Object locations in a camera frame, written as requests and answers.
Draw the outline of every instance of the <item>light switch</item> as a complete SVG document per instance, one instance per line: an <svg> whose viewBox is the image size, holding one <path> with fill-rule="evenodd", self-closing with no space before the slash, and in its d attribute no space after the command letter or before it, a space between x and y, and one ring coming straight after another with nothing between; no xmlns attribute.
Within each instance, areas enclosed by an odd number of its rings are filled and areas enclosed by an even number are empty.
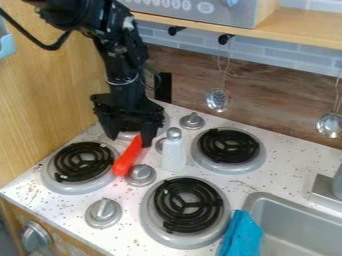
<svg viewBox="0 0 342 256"><path fill-rule="evenodd" d="M7 32L5 22L0 17L0 59L14 54L16 51L13 35Z"/></svg>

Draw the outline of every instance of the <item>blue towel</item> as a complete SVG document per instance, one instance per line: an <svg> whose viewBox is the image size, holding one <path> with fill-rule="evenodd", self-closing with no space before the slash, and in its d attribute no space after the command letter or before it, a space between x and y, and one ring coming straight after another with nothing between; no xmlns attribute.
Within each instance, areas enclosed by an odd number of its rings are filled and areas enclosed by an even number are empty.
<svg viewBox="0 0 342 256"><path fill-rule="evenodd" d="M219 256L259 256L263 231L246 211L236 210Z"/></svg>

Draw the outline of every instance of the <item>red object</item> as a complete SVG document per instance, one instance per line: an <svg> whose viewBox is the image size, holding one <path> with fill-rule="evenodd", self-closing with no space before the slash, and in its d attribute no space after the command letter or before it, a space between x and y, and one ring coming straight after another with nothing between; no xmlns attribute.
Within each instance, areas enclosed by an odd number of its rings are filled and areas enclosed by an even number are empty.
<svg viewBox="0 0 342 256"><path fill-rule="evenodd" d="M141 135L137 135L125 150L125 152L116 160L113 164L112 171L116 176L125 176L135 160L142 151L142 138Z"/></svg>

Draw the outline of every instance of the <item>metal sink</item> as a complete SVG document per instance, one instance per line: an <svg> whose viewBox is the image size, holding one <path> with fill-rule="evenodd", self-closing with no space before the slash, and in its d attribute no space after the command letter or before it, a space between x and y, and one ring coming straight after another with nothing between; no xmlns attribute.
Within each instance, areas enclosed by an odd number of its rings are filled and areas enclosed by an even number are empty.
<svg viewBox="0 0 342 256"><path fill-rule="evenodd" d="M342 219L268 193L243 206L264 230L262 256L341 256Z"/></svg>

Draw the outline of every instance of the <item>metal hook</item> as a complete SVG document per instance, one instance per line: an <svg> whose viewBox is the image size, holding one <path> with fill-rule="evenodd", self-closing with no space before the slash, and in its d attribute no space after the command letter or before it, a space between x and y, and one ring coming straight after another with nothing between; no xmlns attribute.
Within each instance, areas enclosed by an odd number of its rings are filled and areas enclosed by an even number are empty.
<svg viewBox="0 0 342 256"><path fill-rule="evenodd" d="M235 35L232 34L223 34L220 35L219 38L217 39L218 43L220 45L226 45L230 39L232 39Z"/></svg>
<svg viewBox="0 0 342 256"><path fill-rule="evenodd" d="M186 29L186 27L174 26L174 27L169 27L168 32L170 36L175 36L177 32L182 31L184 29Z"/></svg>

